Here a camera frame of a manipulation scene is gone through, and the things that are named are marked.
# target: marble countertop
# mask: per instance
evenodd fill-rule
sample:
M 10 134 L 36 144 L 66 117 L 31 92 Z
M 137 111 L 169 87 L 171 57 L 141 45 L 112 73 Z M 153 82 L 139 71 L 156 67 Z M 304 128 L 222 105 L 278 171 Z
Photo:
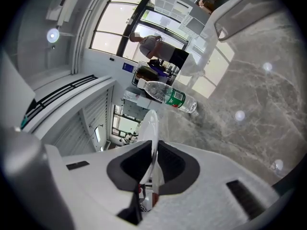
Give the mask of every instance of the marble countertop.
M 220 42 L 213 24 L 234 2 L 214 11 L 198 63 L 190 54 L 173 84 L 197 100 L 199 115 L 162 105 L 160 138 L 226 155 L 273 184 L 307 151 L 304 41 L 283 8 Z

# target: green bottle label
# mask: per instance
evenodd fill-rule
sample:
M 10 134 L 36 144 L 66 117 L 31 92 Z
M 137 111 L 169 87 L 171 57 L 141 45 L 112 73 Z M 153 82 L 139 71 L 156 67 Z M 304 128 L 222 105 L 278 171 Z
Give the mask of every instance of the green bottle label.
M 171 97 L 166 102 L 166 104 L 171 105 L 175 108 L 179 108 L 183 105 L 186 100 L 186 94 L 184 92 L 173 89 Z

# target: person's arm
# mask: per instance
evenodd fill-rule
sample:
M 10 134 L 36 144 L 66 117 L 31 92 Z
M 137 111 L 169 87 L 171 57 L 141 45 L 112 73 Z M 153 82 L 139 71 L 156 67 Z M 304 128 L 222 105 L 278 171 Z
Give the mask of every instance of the person's arm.
M 147 58 L 151 59 L 152 57 L 154 57 L 154 55 L 160 50 L 162 46 L 162 43 L 161 42 L 158 42 L 155 47 L 153 48 L 152 51 L 150 51 L 148 54 L 147 54 Z

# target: vent grille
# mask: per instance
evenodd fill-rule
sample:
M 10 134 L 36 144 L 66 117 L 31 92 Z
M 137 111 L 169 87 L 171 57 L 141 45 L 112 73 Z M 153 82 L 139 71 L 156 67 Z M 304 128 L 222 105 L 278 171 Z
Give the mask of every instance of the vent grille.
M 226 183 L 226 185 L 248 215 L 249 220 L 264 212 L 264 208 L 259 201 L 240 181 L 235 180 Z

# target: bottle cap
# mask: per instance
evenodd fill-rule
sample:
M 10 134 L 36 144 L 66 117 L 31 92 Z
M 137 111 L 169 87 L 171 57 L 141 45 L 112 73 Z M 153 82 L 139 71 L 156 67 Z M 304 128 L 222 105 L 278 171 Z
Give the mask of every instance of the bottle cap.
M 145 79 L 140 79 L 138 83 L 138 88 L 144 89 L 145 83 L 146 83 Z

